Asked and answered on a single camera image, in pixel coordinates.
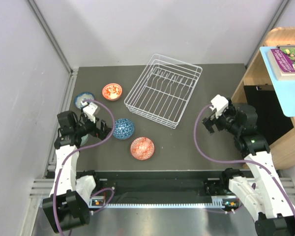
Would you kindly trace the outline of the red floral bowl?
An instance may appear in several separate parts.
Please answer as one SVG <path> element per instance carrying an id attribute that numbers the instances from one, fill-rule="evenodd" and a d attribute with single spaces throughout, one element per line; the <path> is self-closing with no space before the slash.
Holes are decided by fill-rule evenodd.
<path id="1" fill-rule="evenodd" d="M 107 84 L 102 90 L 102 95 L 109 101 L 116 101 L 122 95 L 122 87 L 116 83 Z"/>

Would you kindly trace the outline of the blue triangle pattern bowl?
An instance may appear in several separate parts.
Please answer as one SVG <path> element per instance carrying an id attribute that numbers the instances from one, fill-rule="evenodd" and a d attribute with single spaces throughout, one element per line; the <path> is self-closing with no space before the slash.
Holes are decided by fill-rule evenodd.
<path id="1" fill-rule="evenodd" d="M 135 125 L 133 121 L 127 118 L 120 118 L 115 122 L 113 136 L 119 140 L 126 140 L 133 135 L 134 131 Z"/>

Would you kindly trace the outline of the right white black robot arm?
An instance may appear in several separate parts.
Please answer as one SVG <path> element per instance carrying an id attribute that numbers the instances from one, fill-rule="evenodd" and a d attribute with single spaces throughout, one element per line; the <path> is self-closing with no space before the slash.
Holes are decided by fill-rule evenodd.
<path id="1" fill-rule="evenodd" d="M 220 190 L 239 198 L 254 220 L 257 235 L 295 236 L 295 206 L 274 168 L 266 139 L 257 131 L 255 108 L 244 105 L 236 109 L 229 100 L 205 107 L 213 113 L 203 119 L 203 125 L 209 133 L 214 133 L 216 126 L 233 135 L 244 157 L 240 163 L 248 165 L 256 185 L 249 184 L 240 170 L 228 168 L 222 172 Z"/>

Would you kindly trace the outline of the white wire dish rack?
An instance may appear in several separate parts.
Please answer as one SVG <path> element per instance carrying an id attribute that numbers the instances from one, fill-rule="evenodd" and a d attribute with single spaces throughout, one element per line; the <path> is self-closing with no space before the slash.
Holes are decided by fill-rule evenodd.
<path id="1" fill-rule="evenodd" d="M 154 54 L 124 104 L 134 114 L 175 129 L 202 71 L 198 65 Z"/>

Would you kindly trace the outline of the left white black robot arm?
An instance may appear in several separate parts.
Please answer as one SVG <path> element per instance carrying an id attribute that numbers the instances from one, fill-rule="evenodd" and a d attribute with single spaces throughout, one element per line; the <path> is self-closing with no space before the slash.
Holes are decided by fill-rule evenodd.
<path id="1" fill-rule="evenodd" d="M 101 191 L 102 184 L 95 179 L 94 171 L 77 175 L 76 166 L 82 147 L 82 137 L 92 135 L 103 144 L 113 134 L 114 127 L 96 117 L 81 117 L 73 111 L 57 115 L 59 129 L 54 143 L 56 151 L 55 180 L 49 197 L 42 201 L 44 213 L 56 234 L 88 225 L 90 222 L 89 201 L 91 195 Z"/>

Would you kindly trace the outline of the blue white floral bowl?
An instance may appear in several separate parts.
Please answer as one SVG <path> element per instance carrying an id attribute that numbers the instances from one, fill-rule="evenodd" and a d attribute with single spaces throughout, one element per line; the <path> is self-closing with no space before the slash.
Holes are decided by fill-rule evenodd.
<path id="1" fill-rule="evenodd" d="M 80 94 L 78 94 L 75 99 L 74 99 L 74 105 L 77 109 L 81 109 L 84 106 L 86 106 L 86 103 L 84 102 L 84 100 L 87 99 L 92 99 L 94 100 L 95 97 L 91 92 L 82 92 Z"/>

